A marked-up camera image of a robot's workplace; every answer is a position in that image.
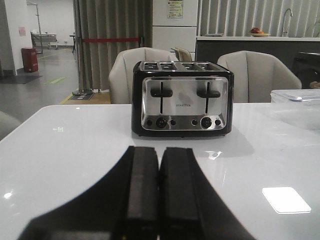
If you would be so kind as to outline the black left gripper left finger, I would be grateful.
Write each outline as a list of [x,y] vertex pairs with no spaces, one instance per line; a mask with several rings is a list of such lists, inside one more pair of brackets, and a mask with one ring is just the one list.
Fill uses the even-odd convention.
[[20,240],[155,240],[158,237],[158,157],[129,146],[97,183],[35,217]]

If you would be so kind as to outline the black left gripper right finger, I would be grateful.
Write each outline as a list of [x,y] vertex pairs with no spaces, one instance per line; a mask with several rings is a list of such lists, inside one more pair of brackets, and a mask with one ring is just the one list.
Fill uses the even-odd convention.
[[168,147],[159,170],[162,240],[252,240],[211,186],[191,148]]

